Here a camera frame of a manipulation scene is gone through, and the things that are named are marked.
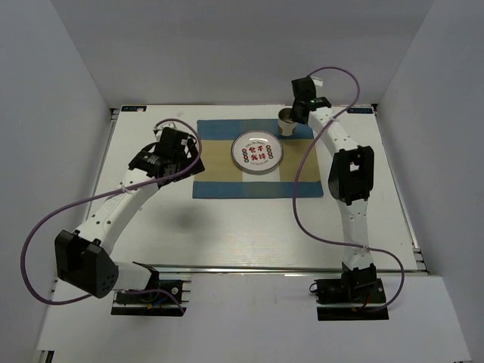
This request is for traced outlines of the white brown metal cup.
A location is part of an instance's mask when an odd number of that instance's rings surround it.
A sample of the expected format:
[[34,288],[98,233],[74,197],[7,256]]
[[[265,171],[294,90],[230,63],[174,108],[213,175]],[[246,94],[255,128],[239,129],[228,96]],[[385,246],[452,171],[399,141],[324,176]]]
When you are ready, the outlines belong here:
[[284,137],[290,137],[296,130],[297,123],[290,118],[291,108],[285,107],[278,113],[278,132]]

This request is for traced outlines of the white plate with red print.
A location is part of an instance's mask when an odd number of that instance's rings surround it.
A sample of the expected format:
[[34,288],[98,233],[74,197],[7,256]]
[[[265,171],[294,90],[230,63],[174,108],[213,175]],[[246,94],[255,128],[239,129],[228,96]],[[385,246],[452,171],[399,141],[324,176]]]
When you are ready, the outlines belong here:
[[280,140],[265,131],[250,131],[239,135],[231,146],[234,164],[243,172],[261,175],[277,169],[283,160]]

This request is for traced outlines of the blue tan white placemat cloth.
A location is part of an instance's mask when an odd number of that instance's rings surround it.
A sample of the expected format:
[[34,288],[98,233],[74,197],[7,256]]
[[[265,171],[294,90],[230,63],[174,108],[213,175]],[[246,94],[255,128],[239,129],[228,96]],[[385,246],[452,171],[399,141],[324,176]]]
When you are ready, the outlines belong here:
[[[195,199],[285,199],[293,195],[293,182],[313,132],[298,125],[292,135],[278,133],[276,119],[199,119],[205,170],[194,177]],[[232,157],[234,141],[245,132],[267,132],[281,142],[279,165],[266,174],[243,171]]]

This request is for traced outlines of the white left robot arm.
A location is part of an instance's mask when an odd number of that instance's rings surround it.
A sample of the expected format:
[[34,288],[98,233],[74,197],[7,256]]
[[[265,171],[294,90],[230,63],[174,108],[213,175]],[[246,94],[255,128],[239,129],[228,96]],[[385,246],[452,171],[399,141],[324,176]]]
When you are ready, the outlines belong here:
[[140,262],[115,262],[110,254],[126,226],[161,187],[204,171],[193,135],[162,127],[156,141],[129,162],[119,193],[108,196],[74,231],[54,240],[57,276],[97,298],[111,291],[134,291],[142,301],[156,299],[159,273]]

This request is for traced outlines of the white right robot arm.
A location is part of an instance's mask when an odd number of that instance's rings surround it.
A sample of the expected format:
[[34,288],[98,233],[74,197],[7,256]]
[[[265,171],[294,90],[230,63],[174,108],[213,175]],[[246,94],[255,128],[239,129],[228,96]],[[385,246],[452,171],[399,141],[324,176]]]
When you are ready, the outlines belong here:
[[361,146],[341,126],[329,101],[317,96],[310,76],[291,83],[294,101],[290,120],[308,126],[317,134],[310,148],[322,141],[332,156],[327,186],[339,207],[343,241],[317,237],[307,230],[303,232],[319,242],[344,248],[342,266],[345,273],[375,276],[367,225],[368,199],[374,186],[374,151],[370,146]]

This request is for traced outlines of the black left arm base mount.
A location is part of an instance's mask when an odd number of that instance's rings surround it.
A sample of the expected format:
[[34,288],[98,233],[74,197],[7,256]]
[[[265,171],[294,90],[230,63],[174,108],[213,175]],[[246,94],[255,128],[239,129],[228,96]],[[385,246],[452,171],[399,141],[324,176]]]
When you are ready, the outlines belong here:
[[164,275],[143,293],[116,292],[111,307],[114,316],[182,317],[191,295],[187,275]]

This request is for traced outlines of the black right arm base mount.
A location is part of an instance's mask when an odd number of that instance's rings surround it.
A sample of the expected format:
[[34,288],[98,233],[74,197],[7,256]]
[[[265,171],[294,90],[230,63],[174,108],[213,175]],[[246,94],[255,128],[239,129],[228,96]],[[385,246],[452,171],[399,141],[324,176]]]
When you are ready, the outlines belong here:
[[319,321],[387,321],[383,282],[378,278],[366,287],[350,287],[343,278],[322,278],[309,285],[315,296]]

